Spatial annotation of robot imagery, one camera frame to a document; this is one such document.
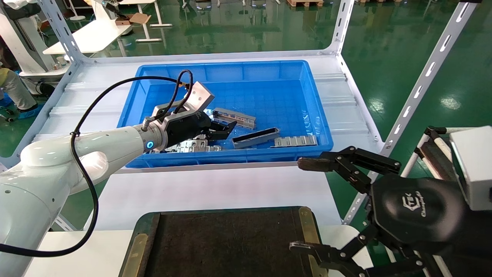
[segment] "black cable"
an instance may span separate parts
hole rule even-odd
[[[179,110],[183,107],[183,105],[186,103],[186,101],[188,101],[188,98],[191,94],[191,90],[193,89],[193,74],[191,73],[191,71],[185,69],[183,71],[181,71],[180,75],[178,76],[178,82],[176,83],[176,89],[178,89],[179,85],[178,83],[181,82],[181,76],[183,76],[183,74],[185,72],[188,72],[189,74],[189,88],[188,88],[188,93],[186,93],[186,95],[184,96],[183,98],[183,101],[181,101],[181,103],[176,107],[176,109],[174,110],[174,113],[178,113]]]
[[[183,107],[183,105],[184,105],[184,103],[186,101],[188,101],[189,95],[191,94],[191,89],[193,88],[193,74],[191,73],[191,71],[185,69],[185,70],[181,71],[180,74],[178,75],[178,79],[176,81],[176,87],[174,88],[173,97],[171,98],[171,101],[169,102],[169,105],[167,105],[166,109],[164,109],[160,114],[158,114],[158,115],[155,116],[155,120],[162,119],[163,117],[165,117],[166,116],[166,113],[171,109],[171,106],[173,105],[174,100],[176,99],[176,96],[178,95],[178,89],[180,88],[180,84],[183,84],[181,82],[181,77],[186,72],[188,72],[188,74],[189,74],[189,80],[190,80],[189,86],[187,88],[186,88],[186,85],[185,85],[185,88],[188,89],[188,92],[184,96],[183,101],[176,107],[176,109],[174,110],[174,113],[178,113],[179,109]]]
[[[132,81],[137,81],[137,80],[165,80],[165,81],[171,81],[171,82],[176,82],[178,83],[178,80],[168,78],[168,77],[161,77],[161,76],[141,76],[141,77],[133,77],[129,78],[123,81],[119,81],[115,83],[114,85],[110,86],[107,88],[105,91],[103,91],[95,100],[94,102],[89,106],[87,111],[84,113],[82,118],[80,119],[79,123],[75,127],[75,130],[70,133],[70,153],[72,154],[73,159],[75,160],[75,163],[77,164],[77,167],[79,170],[82,172],[82,176],[87,182],[87,185],[89,186],[89,190],[91,191],[91,196],[92,196],[92,202],[94,205],[94,210],[92,211],[92,219],[91,219],[91,224],[89,225],[89,228],[87,229],[87,232],[85,233],[84,237],[74,246],[64,249],[64,250],[58,250],[58,251],[39,251],[39,250],[32,250],[32,249],[26,249],[26,248],[21,248],[21,247],[16,247],[16,246],[11,246],[11,245],[5,245],[0,243],[0,252],[5,252],[5,253],[10,253],[10,254],[16,254],[16,255],[21,255],[21,256],[29,256],[29,257],[59,257],[63,255],[70,254],[76,250],[78,250],[80,247],[82,247],[89,237],[92,235],[92,232],[94,231],[95,224],[97,221],[97,215],[99,213],[99,200],[97,199],[97,194],[95,191],[94,184],[92,183],[91,178],[89,177],[89,174],[85,170],[84,166],[82,165],[82,162],[80,161],[79,156],[77,155],[77,151],[75,149],[75,139],[77,136],[80,135],[80,127],[84,123],[85,119],[89,115],[89,113],[94,109],[95,105],[105,96],[107,95],[111,90],[114,88],[128,83]]]

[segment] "metal shelf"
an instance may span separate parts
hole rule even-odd
[[[231,54],[200,54],[179,56],[124,57],[91,59],[80,53],[72,34],[55,2],[40,0],[39,4],[48,17],[60,42],[65,45],[72,65],[61,79],[52,97],[9,158],[0,158],[7,168],[17,164],[22,149],[33,140],[67,135],[73,131],[80,118],[95,97],[111,84],[134,77],[139,66],[164,63],[200,63],[230,61],[306,60],[309,63],[323,108],[332,131],[334,151],[354,145],[389,156],[398,142],[427,88],[438,72],[449,50],[458,38],[476,3],[460,2],[456,7],[441,38],[437,42],[414,88],[409,94],[387,140],[383,142],[376,125],[364,103],[341,51],[349,25],[354,0],[341,0],[335,31],[330,46],[324,50],[253,52]],[[108,95],[88,117],[82,132],[115,128],[128,94],[129,85],[119,87]],[[374,180],[376,173],[369,173]],[[343,224],[349,224],[364,202],[365,195],[354,199]]]

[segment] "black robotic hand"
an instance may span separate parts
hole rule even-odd
[[[487,211],[472,211],[457,182],[400,177],[400,162],[354,146],[340,152],[323,152],[317,159],[301,158],[298,166],[307,171],[335,171],[359,192],[369,195],[369,226],[342,250],[328,245],[291,244],[292,251],[317,253],[313,256],[322,267],[339,270],[345,276],[393,276],[426,266],[429,259],[426,262],[423,255],[419,258],[414,251],[427,256],[453,253],[491,258],[492,242],[478,238],[487,238],[492,231],[492,216]],[[371,179],[356,166],[382,176],[371,184]],[[352,257],[373,239],[400,252],[405,259],[362,270]]]

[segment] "white desk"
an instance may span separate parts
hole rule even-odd
[[[160,11],[159,11],[159,5],[157,4],[157,0],[123,0],[119,2],[118,4],[120,5],[137,5],[138,7],[138,12],[142,12],[142,4],[150,4],[154,3],[155,7],[155,13],[157,15],[157,21],[159,24],[150,24],[151,27],[172,27],[172,24],[163,24],[162,19],[160,17]],[[147,29],[147,24],[142,24],[144,27],[144,33],[145,33],[145,39],[137,39],[137,42],[156,42],[156,41],[162,41],[160,38],[150,38],[149,36],[149,30]]]
[[[48,232],[39,250],[75,245],[86,232]],[[56,258],[34,258],[24,277],[118,277],[133,231],[96,231],[79,250]]]
[[[341,223],[324,173],[269,167],[113,174],[99,197],[95,229],[131,230],[155,211],[285,206],[311,208],[319,225]]]
[[[123,264],[133,231],[95,231],[87,243],[72,254],[56,258],[34,258],[25,277],[117,277]],[[346,225],[319,226],[324,244],[341,248],[359,232]],[[40,250],[60,250],[75,245],[85,234],[79,232],[49,232]],[[364,247],[354,261],[362,268],[372,267],[372,261]],[[338,271],[330,271],[330,277],[343,277]]]
[[[94,20],[73,33],[73,38],[82,53],[96,53],[104,50],[109,44],[119,38],[131,25],[116,25],[114,20]],[[43,51],[45,55],[65,54],[61,42]]]

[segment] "blue floor mat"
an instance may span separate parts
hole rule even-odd
[[[4,93],[3,94],[3,99],[0,100],[0,106],[2,107],[8,107],[10,104],[14,103],[12,99],[8,96],[8,94]]]

